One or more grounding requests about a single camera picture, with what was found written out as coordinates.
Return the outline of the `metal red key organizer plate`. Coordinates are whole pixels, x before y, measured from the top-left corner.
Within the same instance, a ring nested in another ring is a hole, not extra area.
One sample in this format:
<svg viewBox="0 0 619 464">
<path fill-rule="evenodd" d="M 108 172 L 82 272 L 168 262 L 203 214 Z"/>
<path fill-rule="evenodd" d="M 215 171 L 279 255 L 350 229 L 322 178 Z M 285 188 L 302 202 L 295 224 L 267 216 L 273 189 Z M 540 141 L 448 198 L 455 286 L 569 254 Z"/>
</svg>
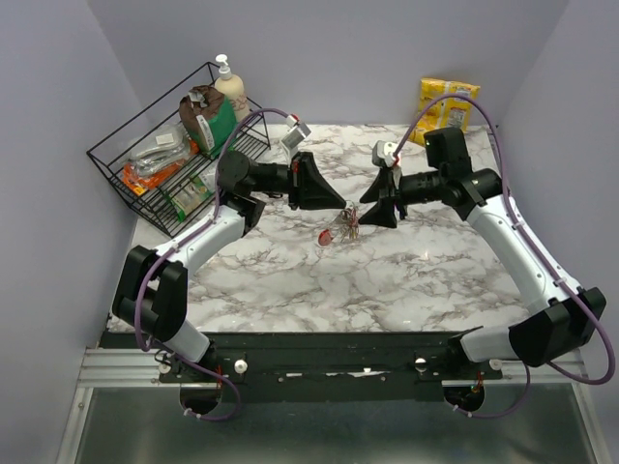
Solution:
<svg viewBox="0 0 619 464">
<path fill-rule="evenodd" d="M 327 247 L 335 239 L 355 241 L 359 238 L 358 209 L 353 203 L 348 203 L 337 216 L 323 229 L 317 238 L 321 247 Z"/>
</svg>

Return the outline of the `green white snack packet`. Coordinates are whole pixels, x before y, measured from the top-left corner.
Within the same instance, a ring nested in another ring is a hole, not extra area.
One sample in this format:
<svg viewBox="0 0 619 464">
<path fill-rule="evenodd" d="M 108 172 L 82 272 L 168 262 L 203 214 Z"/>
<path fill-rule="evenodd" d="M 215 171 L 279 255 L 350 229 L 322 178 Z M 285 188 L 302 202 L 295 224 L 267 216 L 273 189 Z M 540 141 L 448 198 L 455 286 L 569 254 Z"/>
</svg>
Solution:
<svg viewBox="0 0 619 464">
<path fill-rule="evenodd" d="M 215 194 L 217 162 L 198 156 L 175 165 L 175 170 L 158 186 L 162 205 L 157 209 L 164 221 L 185 221 Z"/>
</svg>

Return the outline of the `orange snack packet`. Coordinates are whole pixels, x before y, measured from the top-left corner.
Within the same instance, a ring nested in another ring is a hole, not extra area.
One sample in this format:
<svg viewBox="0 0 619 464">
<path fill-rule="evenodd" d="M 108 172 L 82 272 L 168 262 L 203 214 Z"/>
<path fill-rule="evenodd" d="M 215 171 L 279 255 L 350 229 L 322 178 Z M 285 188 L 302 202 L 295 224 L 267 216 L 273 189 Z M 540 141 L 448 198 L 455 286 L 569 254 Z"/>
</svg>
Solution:
<svg viewBox="0 0 619 464">
<path fill-rule="evenodd" d="M 137 173 L 135 167 L 133 167 L 130 163 L 126 163 L 123 168 L 123 178 L 122 181 L 125 186 L 127 186 L 130 191 L 137 196 L 141 196 L 147 191 L 157 188 L 161 184 L 163 184 L 168 178 L 170 178 L 173 174 L 175 174 L 180 168 L 182 164 L 179 162 L 172 163 L 166 168 L 148 176 L 142 176 Z"/>
</svg>

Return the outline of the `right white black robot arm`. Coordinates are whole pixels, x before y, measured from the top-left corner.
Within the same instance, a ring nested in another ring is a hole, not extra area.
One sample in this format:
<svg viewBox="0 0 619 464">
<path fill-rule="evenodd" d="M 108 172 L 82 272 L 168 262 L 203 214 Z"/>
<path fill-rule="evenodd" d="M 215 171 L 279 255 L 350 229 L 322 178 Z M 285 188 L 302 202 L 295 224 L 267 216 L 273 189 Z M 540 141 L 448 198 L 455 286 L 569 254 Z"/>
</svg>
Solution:
<svg viewBox="0 0 619 464">
<path fill-rule="evenodd" d="M 395 144 L 374 145 L 372 162 L 379 171 L 362 195 L 362 202 L 372 207 L 360 223 L 395 228 L 408 205 L 441 202 L 451 207 L 490 246 L 529 312 L 511 326 L 473 329 L 453 338 L 453 349 L 444 358 L 447 371 L 464 379 L 480 362 L 493 359 L 539 367 L 587 343 L 606 306 L 602 291 L 582 287 L 554 258 L 540 258 L 544 247 L 515 201 L 504 199 L 499 175 L 490 168 L 473 169 L 461 130 L 432 130 L 425 148 L 430 170 L 404 175 Z"/>
</svg>

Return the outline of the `aluminium rail frame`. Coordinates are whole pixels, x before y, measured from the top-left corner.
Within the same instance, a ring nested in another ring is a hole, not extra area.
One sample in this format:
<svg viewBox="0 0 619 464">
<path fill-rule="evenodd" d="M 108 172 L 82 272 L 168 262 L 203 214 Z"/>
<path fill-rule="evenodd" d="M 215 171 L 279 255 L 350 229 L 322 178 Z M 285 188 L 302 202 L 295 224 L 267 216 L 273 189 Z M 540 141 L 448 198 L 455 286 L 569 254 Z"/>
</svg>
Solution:
<svg viewBox="0 0 619 464">
<path fill-rule="evenodd" d="M 481 407 L 413 399 L 193 409 L 127 333 L 88 350 L 62 463 L 606 463 L 589 392 L 501 384 Z"/>
</svg>

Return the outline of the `clear plastic packet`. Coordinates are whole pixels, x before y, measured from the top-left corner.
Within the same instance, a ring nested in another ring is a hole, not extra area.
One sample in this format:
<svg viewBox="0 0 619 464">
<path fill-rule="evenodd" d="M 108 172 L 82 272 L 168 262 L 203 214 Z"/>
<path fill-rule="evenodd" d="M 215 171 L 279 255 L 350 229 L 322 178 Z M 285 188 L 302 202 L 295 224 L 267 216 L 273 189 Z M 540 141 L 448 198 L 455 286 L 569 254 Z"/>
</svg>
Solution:
<svg viewBox="0 0 619 464">
<path fill-rule="evenodd" d="M 129 163 L 139 175 L 148 176 L 187 160 L 191 150 L 190 139 L 182 128 L 162 126 L 130 150 Z"/>
</svg>

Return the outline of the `brown green bag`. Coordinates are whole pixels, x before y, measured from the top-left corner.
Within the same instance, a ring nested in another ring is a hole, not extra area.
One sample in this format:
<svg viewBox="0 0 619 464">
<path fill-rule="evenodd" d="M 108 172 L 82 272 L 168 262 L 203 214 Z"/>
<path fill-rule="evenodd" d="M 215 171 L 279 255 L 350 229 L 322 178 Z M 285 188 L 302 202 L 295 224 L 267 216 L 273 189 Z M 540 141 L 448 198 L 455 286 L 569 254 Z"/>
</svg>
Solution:
<svg viewBox="0 0 619 464">
<path fill-rule="evenodd" d="M 237 125 L 229 99 L 214 86 L 195 86 L 181 98 L 179 117 L 200 152 L 216 157 Z"/>
</svg>

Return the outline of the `cream pump lotion bottle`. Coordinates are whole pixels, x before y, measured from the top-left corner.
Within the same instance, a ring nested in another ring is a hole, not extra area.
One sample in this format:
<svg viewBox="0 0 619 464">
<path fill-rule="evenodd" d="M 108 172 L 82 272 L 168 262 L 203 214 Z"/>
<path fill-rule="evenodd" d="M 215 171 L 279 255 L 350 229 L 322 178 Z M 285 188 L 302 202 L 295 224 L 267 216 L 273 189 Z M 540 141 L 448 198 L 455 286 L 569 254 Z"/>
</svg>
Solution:
<svg viewBox="0 0 619 464">
<path fill-rule="evenodd" d="M 239 75 L 232 72 L 225 54 L 217 55 L 215 61 L 219 71 L 215 88 L 228 98 L 236 120 L 240 122 L 251 113 L 244 82 Z"/>
</svg>

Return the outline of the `yellow chips bag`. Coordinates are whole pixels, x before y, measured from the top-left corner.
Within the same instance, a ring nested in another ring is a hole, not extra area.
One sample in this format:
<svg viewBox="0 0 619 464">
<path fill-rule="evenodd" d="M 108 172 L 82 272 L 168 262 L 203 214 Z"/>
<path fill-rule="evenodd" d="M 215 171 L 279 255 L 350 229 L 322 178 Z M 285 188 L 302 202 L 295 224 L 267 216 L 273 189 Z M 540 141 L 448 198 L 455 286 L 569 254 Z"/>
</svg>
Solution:
<svg viewBox="0 0 619 464">
<path fill-rule="evenodd" d="M 420 121 L 410 133 L 408 140 L 423 146 L 424 135 L 428 131 L 434 131 L 447 127 L 459 128 L 466 131 L 472 111 L 469 100 L 478 97 L 481 87 L 460 81 L 448 81 L 436 78 L 422 78 L 420 81 L 420 95 L 418 101 L 418 113 Z M 449 97 L 434 104 L 425 111 L 428 104 L 444 95 L 458 94 L 465 100 Z"/>
</svg>

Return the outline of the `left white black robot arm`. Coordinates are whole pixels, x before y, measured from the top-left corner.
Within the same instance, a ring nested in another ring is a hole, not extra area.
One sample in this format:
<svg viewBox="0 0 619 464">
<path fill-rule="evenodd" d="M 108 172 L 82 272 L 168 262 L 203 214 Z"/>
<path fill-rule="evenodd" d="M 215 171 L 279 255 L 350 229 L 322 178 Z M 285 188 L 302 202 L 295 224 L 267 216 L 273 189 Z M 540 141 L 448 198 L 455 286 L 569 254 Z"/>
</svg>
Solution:
<svg viewBox="0 0 619 464">
<path fill-rule="evenodd" d="M 224 247 L 245 237 L 265 208 L 258 192 L 284 194 L 292 210 L 341 210 L 345 200 L 320 174 L 313 154 L 299 152 L 289 164 L 261 163 L 238 151 L 217 165 L 220 196 L 213 213 L 153 249 L 135 246 L 127 255 L 112 303 L 113 314 L 176 353 L 195 382 L 215 367 L 211 342 L 187 319 L 189 279 Z"/>
</svg>

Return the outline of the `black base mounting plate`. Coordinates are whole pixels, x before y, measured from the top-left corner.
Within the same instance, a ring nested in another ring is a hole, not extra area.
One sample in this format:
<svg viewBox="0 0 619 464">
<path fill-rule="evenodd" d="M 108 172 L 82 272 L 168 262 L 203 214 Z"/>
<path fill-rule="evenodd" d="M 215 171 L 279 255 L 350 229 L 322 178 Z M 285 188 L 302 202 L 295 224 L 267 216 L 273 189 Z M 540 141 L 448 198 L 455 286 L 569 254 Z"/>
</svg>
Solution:
<svg viewBox="0 0 619 464">
<path fill-rule="evenodd" d="M 204 360 L 187 365 L 154 349 L 154 381 L 177 385 L 193 409 L 252 403 L 449 400 L 476 411 L 501 384 L 555 383 L 546 367 L 472 363 L 451 332 L 217 333 Z"/>
</svg>

